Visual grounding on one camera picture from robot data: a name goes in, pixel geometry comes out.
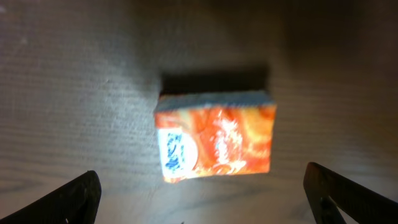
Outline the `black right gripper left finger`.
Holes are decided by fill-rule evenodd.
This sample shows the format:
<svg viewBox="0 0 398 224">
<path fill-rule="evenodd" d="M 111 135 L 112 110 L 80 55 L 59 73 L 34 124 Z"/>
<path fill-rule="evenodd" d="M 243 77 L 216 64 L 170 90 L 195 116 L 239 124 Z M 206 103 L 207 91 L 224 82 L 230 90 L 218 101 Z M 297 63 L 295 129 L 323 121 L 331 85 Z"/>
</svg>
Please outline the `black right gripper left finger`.
<svg viewBox="0 0 398 224">
<path fill-rule="evenodd" d="M 95 171 L 89 170 L 2 218 L 1 224 L 94 224 L 100 198 L 100 179 Z"/>
</svg>

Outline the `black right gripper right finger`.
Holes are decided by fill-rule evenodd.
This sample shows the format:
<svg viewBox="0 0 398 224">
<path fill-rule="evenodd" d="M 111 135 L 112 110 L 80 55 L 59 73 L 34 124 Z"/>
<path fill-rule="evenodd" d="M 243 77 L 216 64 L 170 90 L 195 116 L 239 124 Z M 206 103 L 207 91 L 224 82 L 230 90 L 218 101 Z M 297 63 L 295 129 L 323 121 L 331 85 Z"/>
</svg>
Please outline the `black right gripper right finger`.
<svg viewBox="0 0 398 224">
<path fill-rule="evenodd" d="M 345 224 L 340 210 L 361 224 L 397 223 L 397 202 L 315 162 L 307 164 L 303 187 L 317 224 Z"/>
</svg>

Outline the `orange tissue pack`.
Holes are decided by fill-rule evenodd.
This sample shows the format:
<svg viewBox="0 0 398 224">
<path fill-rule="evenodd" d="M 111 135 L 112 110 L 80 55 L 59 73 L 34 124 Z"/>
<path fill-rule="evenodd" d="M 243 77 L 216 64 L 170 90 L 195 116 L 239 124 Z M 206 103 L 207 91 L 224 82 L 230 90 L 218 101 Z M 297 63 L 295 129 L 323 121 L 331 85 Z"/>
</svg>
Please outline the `orange tissue pack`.
<svg viewBox="0 0 398 224">
<path fill-rule="evenodd" d="M 160 96 L 154 119 L 164 181 L 268 173 L 276 111 L 263 91 Z"/>
</svg>

